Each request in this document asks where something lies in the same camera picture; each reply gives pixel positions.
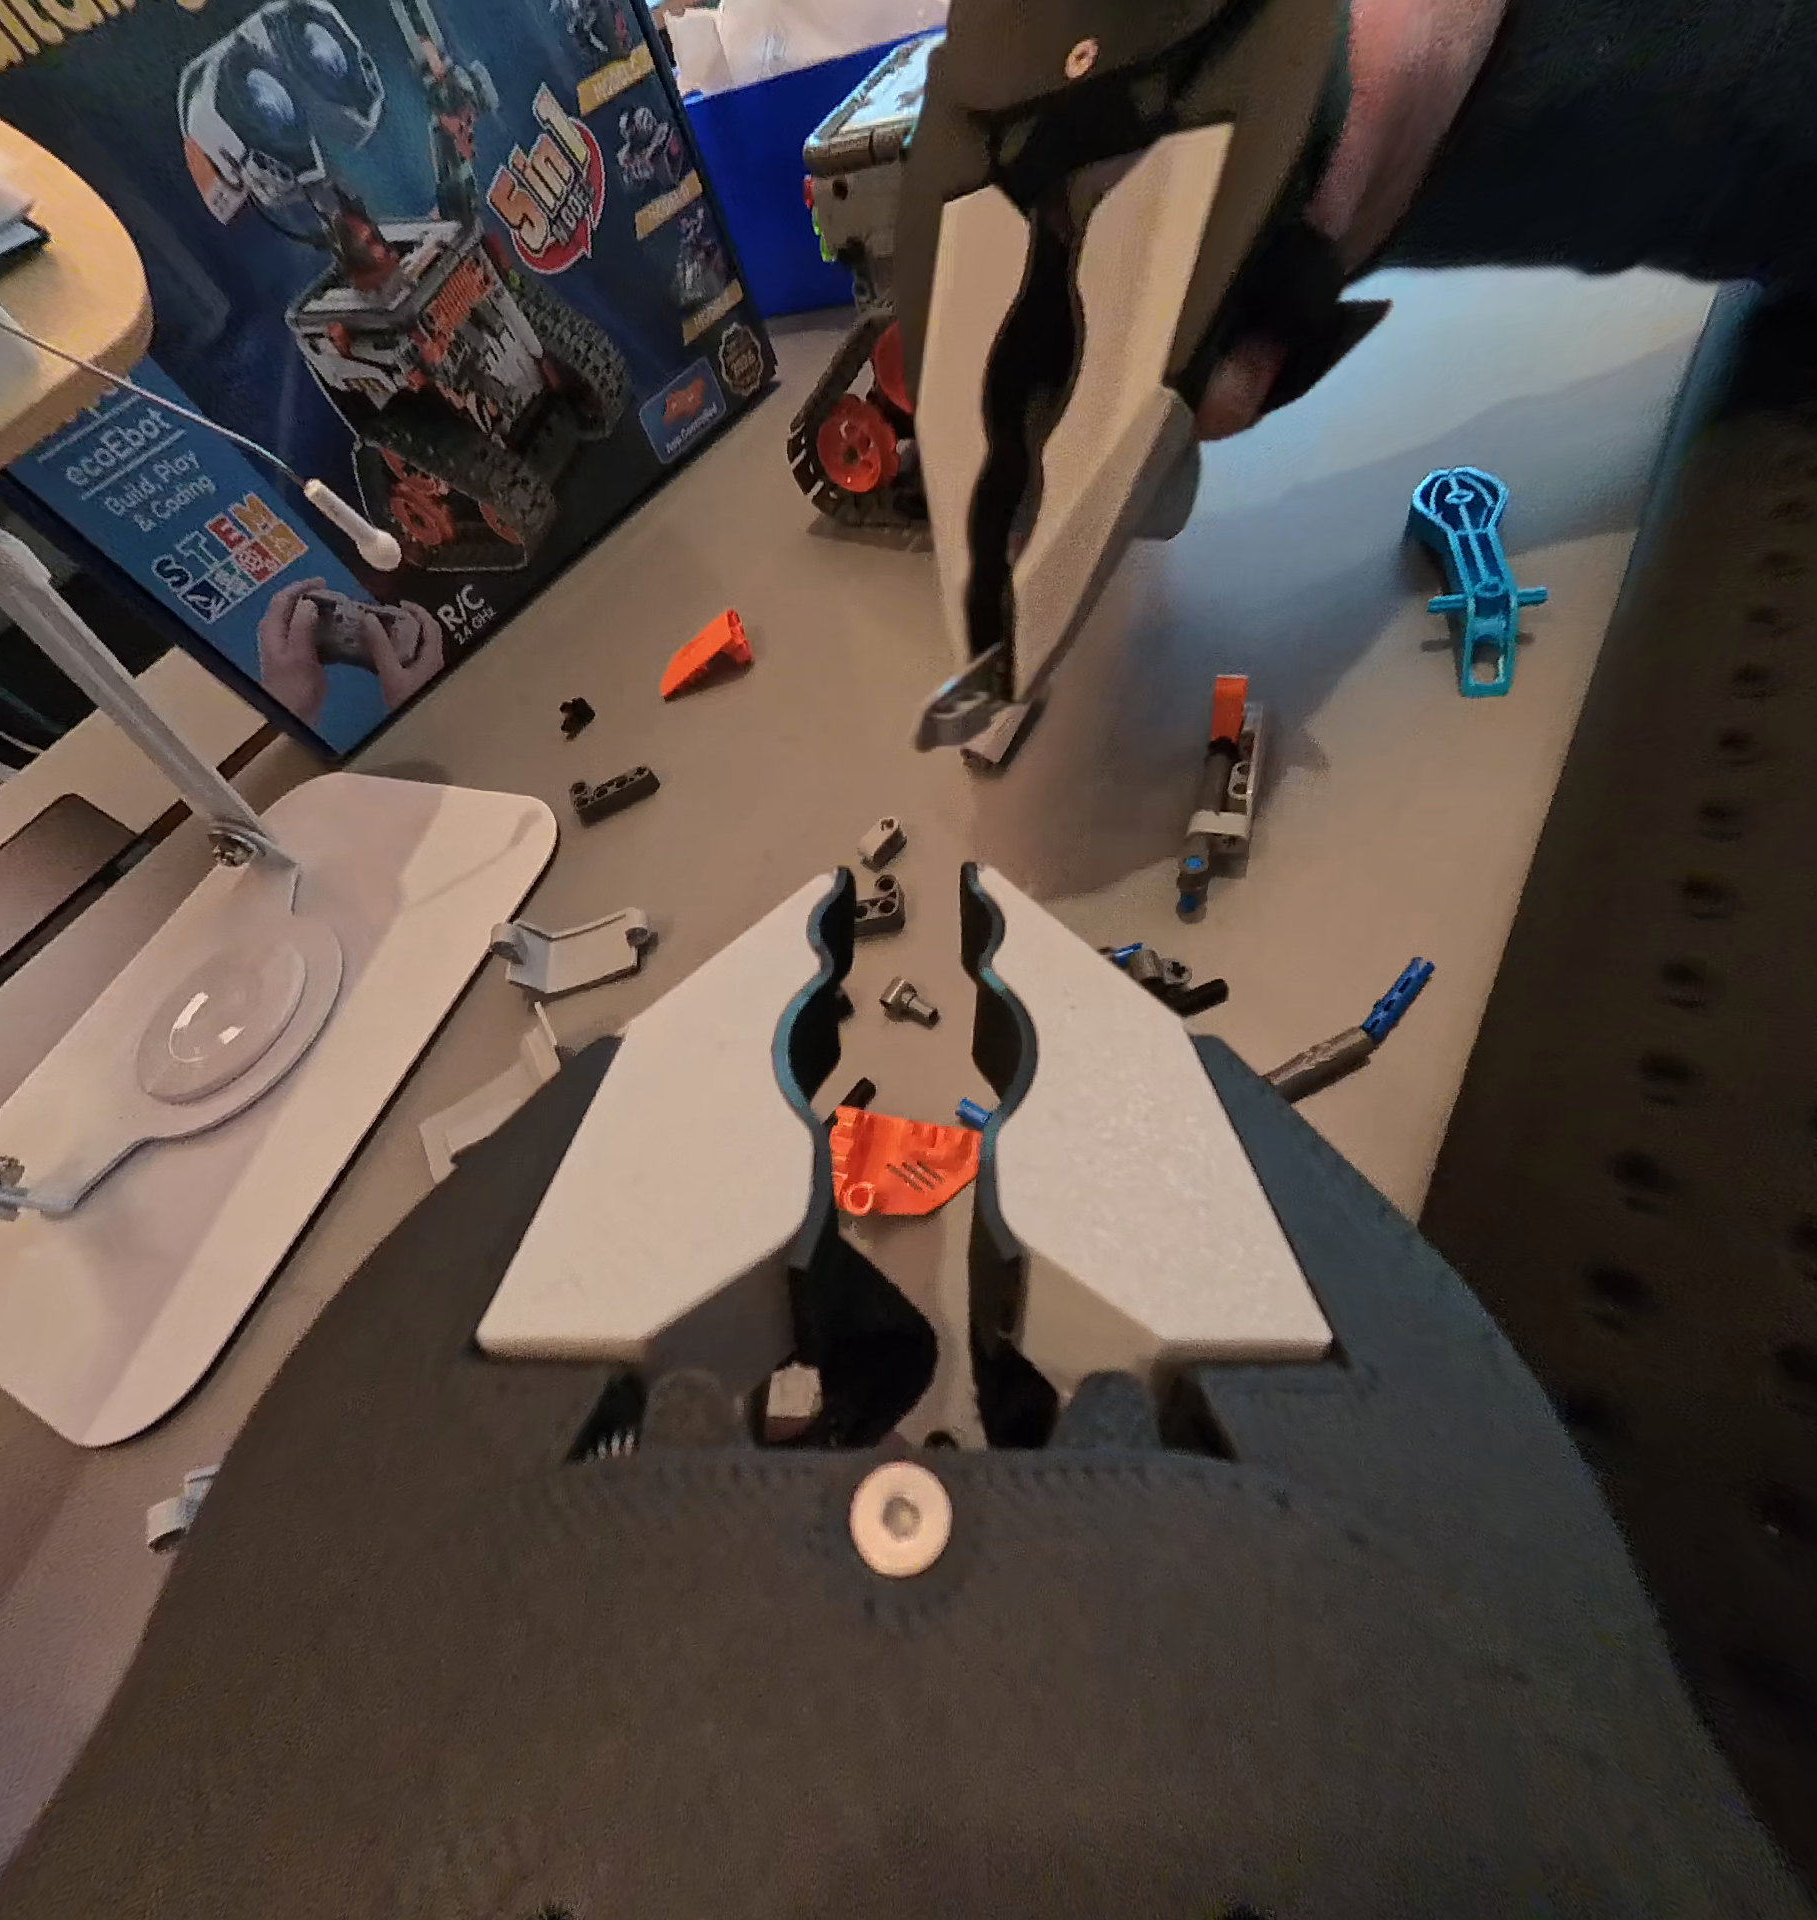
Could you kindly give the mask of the cyan toy frame piece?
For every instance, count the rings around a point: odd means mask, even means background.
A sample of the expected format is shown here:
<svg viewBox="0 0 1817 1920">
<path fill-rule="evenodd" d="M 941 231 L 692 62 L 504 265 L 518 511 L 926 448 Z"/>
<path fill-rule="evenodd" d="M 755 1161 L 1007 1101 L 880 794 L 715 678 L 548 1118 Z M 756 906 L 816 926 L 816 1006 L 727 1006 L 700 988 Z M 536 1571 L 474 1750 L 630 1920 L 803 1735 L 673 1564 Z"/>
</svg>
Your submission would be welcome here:
<svg viewBox="0 0 1817 1920">
<path fill-rule="evenodd" d="M 1462 699 L 1502 699 L 1514 678 L 1517 614 L 1547 604 L 1547 587 L 1520 587 L 1501 525 L 1510 489 L 1496 475 L 1453 466 L 1428 471 L 1408 501 L 1405 533 L 1441 569 L 1428 611 L 1456 644 Z"/>
</svg>

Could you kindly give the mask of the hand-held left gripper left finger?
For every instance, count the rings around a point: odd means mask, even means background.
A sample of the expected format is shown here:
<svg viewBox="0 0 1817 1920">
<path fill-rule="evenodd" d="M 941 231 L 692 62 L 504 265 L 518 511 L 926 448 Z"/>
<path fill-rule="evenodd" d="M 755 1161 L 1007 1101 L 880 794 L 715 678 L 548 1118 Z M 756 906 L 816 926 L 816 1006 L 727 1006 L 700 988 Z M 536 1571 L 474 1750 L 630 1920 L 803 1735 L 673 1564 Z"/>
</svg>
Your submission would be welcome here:
<svg viewBox="0 0 1817 1920">
<path fill-rule="evenodd" d="M 588 1110 L 476 1322 L 498 1364 L 703 1373 L 755 1403 L 815 1368 L 826 1443 L 874 1443 L 934 1380 L 926 1319 L 841 1237 L 831 1127 L 856 887 L 828 867 L 606 1049 Z"/>
</svg>

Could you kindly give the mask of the light grey boxy panel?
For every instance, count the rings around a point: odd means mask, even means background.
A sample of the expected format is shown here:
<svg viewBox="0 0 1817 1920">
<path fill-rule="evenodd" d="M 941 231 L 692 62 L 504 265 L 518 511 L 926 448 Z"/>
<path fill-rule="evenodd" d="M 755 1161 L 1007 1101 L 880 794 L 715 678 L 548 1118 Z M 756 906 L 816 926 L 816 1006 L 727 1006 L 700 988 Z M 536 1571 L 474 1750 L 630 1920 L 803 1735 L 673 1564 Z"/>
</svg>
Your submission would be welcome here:
<svg viewBox="0 0 1817 1920">
<path fill-rule="evenodd" d="M 510 1069 L 416 1124 L 430 1180 L 446 1180 L 468 1149 L 494 1136 L 556 1073 L 561 1046 L 552 1021 L 542 1002 L 530 1002 Z"/>
</svg>

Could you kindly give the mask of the orange curved panel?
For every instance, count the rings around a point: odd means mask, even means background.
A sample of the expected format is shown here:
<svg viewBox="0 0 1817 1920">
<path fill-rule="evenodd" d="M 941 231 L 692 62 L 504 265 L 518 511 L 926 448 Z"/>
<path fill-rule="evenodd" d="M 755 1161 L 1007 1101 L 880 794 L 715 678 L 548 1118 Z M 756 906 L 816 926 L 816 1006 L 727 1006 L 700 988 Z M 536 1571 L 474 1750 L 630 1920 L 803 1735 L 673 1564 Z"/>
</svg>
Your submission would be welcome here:
<svg viewBox="0 0 1817 1920">
<path fill-rule="evenodd" d="M 658 675 L 658 699 L 671 705 L 747 665 L 755 650 L 746 623 L 738 611 L 725 609 L 671 653 Z"/>
</svg>

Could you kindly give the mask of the person's right forearm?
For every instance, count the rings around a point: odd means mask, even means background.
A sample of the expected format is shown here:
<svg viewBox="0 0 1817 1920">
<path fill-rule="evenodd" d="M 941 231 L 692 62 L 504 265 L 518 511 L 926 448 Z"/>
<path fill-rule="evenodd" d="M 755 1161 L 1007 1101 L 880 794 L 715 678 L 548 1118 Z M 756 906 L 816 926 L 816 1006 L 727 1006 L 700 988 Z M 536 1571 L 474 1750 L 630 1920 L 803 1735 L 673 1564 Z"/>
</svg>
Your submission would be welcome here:
<svg viewBox="0 0 1817 1920">
<path fill-rule="evenodd" d="M 1817 295 L 1817 3 L 1507 3 L 1378 264 Z"/>
</svg>

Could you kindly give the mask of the person's right hand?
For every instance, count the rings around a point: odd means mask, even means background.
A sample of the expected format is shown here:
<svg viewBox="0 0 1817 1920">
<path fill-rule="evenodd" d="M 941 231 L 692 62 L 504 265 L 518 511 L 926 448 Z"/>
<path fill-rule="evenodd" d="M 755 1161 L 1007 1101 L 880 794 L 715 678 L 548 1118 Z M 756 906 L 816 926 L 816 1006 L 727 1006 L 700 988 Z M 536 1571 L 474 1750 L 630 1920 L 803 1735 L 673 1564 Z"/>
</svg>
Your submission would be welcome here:
<svg viewBox="0 0 1817 1920">
<path fill-rule="evenodd" d="M 1408 213 L 1501 16 L 1502 3 L 1349 6 L 1349 109 L 1302 213 L 1349 276 Z"/>
</svg>

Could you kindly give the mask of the orange wedge panel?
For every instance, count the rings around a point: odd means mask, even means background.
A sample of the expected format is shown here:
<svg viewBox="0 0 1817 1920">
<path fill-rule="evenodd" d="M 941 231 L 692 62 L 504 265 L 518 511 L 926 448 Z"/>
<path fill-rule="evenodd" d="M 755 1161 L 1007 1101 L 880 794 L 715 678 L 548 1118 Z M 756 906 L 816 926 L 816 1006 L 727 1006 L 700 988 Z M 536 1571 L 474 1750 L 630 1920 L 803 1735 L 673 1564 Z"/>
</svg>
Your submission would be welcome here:
<svg viewBox="0 0 1817 1920">
<path fill-rule="evenodd" d="M 828 1127 L 835 1209 L 846 1216 L 929 1216 L 979 1173 L 980 1133 L 837 1107 Z"/>
</svg>

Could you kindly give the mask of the blue pin with grey sleeve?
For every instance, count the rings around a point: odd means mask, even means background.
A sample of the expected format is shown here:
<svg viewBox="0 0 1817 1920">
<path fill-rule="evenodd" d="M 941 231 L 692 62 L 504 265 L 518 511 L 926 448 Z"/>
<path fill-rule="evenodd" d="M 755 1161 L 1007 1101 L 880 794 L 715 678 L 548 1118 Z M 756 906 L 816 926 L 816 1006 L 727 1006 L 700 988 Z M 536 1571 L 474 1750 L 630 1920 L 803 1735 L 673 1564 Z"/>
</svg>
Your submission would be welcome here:
<svg viewBox="0 0 1817 1920">
<path fill-rule="evenodd" d="M 1281 1101 L 1298 1104 L 1311 1097 L 1353 1072 L 1367 1069 L 1389 1033 L 1405 1021 L 1408 1008 L 1425 990 L 1435 976 L 1435 963 L 1425 957 L 1411 957 L 1408 966 L 1393 978 L 1393 985 L 1375 999 L 1370 1015 L 1279 1069 L 1265 1073 L 1265 1082 L 1279 1092 Z"/>
</svg>

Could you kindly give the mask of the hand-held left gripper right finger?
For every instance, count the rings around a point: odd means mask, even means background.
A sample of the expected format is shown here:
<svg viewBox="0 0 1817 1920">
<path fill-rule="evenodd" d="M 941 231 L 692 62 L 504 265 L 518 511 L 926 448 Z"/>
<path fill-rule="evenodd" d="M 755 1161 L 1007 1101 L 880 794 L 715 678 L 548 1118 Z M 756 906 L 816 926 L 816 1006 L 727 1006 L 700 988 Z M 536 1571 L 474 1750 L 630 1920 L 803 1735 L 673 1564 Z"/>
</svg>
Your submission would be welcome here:
<svg viewBox="0 0 1817 1920">
<path fill-rule="evenodd" d="M 1182 1018 L 1011 878 L 959 867 L 968 1055 L 994 1101 L 968 1206 L 968 1377 L 989 1450 L 1125 1380 L 1146 1429 L 1207 1368 L 1329 1359 L 1329 1324 Z"/>
</svg>

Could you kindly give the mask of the white book stand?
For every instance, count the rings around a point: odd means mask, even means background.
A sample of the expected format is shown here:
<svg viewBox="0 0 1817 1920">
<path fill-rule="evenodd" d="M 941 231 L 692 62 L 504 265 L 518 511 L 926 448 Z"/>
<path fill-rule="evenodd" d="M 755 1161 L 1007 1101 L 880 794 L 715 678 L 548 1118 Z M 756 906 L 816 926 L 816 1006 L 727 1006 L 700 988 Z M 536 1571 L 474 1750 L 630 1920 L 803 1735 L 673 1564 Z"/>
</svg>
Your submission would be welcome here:
<svg viewBox="0 0 1817 1920">
<path fill-rule="evenodd" d="M 104 200 L 0 122 L 46 249 L 0 305 L 0 471 L 148 347 Z M 0 1389 L 78 1450 L 206 1377 L 556 849 L 530 796 L 318 775 L 255 812 L 0 529 L 0 609 L 218 864 L 0 1104 Z"/>
</svg>

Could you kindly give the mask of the blue storage tub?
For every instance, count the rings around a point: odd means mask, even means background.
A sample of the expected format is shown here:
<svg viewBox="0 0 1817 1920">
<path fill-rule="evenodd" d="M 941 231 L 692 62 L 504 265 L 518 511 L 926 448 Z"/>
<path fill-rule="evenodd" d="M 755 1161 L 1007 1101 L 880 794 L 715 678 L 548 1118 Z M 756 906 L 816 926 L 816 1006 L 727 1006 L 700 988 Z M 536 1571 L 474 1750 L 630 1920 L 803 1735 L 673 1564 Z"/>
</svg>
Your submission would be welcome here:
<svg viewBox="0 0 1817 1920">
<path fill-rule="evenodd" d="M 762 319 L 853 301 L 850 271 L 822 259 L 803 204 L 803 144 L 882 58 L 909 39 L 882 39 L 718 97 L 683 98 L 709 200 Z"/>
</svg>

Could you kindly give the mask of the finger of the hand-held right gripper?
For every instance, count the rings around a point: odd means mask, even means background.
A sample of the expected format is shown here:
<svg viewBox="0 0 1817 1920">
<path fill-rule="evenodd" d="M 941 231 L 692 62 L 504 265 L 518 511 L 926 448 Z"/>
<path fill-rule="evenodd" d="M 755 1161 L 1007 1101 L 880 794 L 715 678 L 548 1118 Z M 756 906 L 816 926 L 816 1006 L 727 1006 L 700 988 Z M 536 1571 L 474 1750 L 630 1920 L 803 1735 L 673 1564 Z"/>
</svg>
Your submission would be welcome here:
<svg viewBox="0 0 1817 1920">
<path fill-rule="evenodd" d="M 1011 705 L 1038 705 L 1192 446 L 1170 352 L 1231 127 L 1176 132 L 1099 182 L 1073 252 L 1080 358 L 1040 443 L 1038 507 L 1011 563 Z"/>
<path fill-rule="evenodd" d="M 1032 222 L 995 186 L 938 213 L 917 371 L 917 454 L 935 596 L 959 665 L 1038 672 L 1026 550 L 1040 507 Z"/>
</svg>

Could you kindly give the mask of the white crumpled bag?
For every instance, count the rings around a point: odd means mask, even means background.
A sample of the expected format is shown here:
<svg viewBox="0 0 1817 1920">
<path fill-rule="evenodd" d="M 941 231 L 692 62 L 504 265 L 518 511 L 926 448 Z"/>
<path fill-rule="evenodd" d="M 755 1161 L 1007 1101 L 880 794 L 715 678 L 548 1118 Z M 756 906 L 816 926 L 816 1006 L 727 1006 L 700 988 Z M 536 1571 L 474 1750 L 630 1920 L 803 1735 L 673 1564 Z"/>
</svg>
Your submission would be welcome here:
<svg viewBox="0 0 1817 1920">
<path fill-rule="evenodd" d="M 861 49 L 846 3 L 649 3 L 683 97 L 718 97 Z"/>
</svg>

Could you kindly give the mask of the blue toy kit box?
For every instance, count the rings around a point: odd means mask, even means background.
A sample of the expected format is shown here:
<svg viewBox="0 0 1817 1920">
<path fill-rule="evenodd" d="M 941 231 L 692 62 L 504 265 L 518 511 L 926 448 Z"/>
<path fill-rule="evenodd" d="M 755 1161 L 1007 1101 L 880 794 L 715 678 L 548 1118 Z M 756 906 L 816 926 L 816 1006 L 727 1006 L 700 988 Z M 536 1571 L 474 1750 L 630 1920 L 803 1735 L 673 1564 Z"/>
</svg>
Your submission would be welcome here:
<svg viewBox="0 0 1817 1920">
<path fill-rule="evenodd" d="M 774 378 L 646 3 L 0 3 L 0 122 L 151 311 L 3 501 L 334 760 Z"/>
</svg>

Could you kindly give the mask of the toy vehicle with orange wheel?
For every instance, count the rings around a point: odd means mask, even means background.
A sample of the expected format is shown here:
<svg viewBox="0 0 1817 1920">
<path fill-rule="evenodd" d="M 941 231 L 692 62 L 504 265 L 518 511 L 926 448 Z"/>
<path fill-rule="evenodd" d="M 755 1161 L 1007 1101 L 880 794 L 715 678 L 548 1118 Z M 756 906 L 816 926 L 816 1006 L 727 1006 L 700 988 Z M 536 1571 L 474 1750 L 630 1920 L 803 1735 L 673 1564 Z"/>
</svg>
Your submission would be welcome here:
<svg viewBox="0 0 1817 1920">
<path fill-rule="evenodd" d="M 895 217 L 941 27 L 877 58 L 803 144 L 819 255 L 850 276 L 853 329 L 788 429 L 788 462 L 816 513 L 846 529 L 925 522 L 913 393 L 895 319 Z"/>
</svg>

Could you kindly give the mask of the light grey flat clip panel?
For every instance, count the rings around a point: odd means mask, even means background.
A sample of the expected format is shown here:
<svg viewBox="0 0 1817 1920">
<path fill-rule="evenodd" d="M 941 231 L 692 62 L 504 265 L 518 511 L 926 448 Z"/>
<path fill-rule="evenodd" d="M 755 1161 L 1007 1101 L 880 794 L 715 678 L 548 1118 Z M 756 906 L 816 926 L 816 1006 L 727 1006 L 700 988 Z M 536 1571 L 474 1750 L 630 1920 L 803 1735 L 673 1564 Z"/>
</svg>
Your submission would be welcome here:
<svg viewBox="0 0 1817 1920">
<path fill-rule="evenodd" d="M 489 955 L 504 960 L 507 982 L 530 999 L 556 999 L 631 978 L 653 945 L 653 921 L 642 909 L 616 909 L 565 931 L 494 926 Z"/>
</svg>

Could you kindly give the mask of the black dimpled foam pad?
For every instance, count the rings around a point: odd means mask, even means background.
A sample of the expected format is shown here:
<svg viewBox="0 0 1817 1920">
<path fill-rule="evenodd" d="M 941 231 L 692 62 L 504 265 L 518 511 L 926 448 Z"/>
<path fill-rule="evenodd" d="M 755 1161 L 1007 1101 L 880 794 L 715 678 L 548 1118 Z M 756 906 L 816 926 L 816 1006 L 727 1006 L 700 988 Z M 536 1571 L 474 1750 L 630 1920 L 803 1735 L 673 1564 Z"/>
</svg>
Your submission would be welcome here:
<svg viewBox="0 0 1817 1920">
<path fill-rule="evenodd" d="M 1719 301 L 1422 1206 L 1817 1900 L 1817 301 Z"/>
</svg>

